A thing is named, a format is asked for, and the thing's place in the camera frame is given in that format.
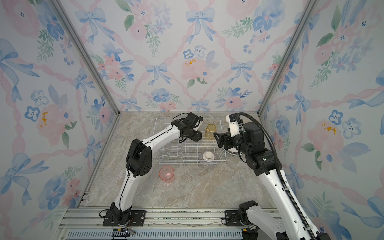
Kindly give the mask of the white wire dish rack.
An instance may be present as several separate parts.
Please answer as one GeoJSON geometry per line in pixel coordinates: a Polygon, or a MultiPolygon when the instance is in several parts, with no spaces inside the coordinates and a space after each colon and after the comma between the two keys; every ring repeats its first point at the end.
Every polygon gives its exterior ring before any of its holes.
{"type": "Polygon", "coordinates": [[[205,131],[208,125],[215,125],[217,132],[222,132],[220,118],[205,118],[198,128],[202,133],[202,139],[194,142],[187,139],[183,143],[173,140],[161,147],[153,156],[153,161],[162,165],[202,165],[203,154],[207,151],[214,154],[214,159],[209,161],[210,165],[217,165],[227,160],[227,154],[223,148],[219,148],[213,137],[206,138],[205,131]]]}

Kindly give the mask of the pink plastic cup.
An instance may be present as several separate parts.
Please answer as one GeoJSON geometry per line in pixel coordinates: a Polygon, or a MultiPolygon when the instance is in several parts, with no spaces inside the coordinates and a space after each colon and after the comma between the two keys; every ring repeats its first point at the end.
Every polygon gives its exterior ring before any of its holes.
{"type": "Polygon", "coordinates": [[[171,166],[164,166],[159,171],[159,178],[166,184],[170,184],[175,179],[175,170],[171,166]]]}

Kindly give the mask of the yellow plastic cup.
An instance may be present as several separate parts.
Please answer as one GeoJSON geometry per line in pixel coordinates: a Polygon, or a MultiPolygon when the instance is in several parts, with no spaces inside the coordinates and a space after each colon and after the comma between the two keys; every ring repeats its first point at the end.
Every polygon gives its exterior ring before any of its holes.
{"type": "Polygon", "coordinates": [[[205,130],[205,138],[207,140],[214,140],[214,133],[217,131],[217,127],[214,124],[208,124],[205,130]]]}

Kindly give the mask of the small white bowl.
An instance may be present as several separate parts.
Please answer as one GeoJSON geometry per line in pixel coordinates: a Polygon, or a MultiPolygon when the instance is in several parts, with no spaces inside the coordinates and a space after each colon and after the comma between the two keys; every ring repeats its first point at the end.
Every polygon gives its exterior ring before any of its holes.
{"type": "Polygon", "coordinates": [[[202,161],[212,162],[215,160],[215,154],[211,151],[205,151],[202,154],[202,161]]]}

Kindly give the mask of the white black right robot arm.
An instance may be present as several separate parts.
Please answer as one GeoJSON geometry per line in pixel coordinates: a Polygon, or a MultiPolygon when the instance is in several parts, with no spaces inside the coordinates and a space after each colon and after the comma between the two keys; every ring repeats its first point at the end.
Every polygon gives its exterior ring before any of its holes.
{"type": "Polygon", "coordinates": [[[239,206],[241,221],[245,225],[255,225],[272,240],[330,239],[305,214],[291,192],[284,172],[276,166],[273,152],[265,147],[262,129],[253,122],[239,124],[231,118],[227,121],[228,132],[214,135],[219,148],[234,148],[245,157],[247,165],[267,188],[282,219],[278,222],[256,202],[248,201],[239,206]]]}

